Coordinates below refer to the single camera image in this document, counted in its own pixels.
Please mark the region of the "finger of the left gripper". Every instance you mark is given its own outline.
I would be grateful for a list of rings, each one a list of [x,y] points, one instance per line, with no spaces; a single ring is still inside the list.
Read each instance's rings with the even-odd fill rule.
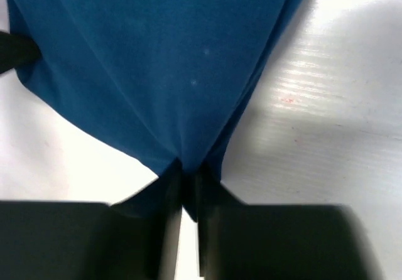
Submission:
[[[0,55],[0,72],[3,74],[40,59],[41,51],[31,38],[1,31]]]

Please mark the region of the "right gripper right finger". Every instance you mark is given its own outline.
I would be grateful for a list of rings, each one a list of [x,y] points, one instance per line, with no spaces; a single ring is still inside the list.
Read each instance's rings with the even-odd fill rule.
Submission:
[[[204,279],[382,279],[361,223],[340,205],[248,205],[209,166],[194,177]]]

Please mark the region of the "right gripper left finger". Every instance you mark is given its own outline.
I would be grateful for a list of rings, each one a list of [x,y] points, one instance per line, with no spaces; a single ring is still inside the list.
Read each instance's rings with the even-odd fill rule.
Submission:
[[[127,200],[1,202],[2,279],[173,279],[182,167]]]

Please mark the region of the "blue t shirt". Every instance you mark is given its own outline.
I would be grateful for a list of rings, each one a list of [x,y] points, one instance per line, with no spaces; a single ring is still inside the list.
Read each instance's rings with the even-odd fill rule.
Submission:
[[[266,61],[303,0],[7,0],[42,58],[21,83],[156,174],[220,173]]]

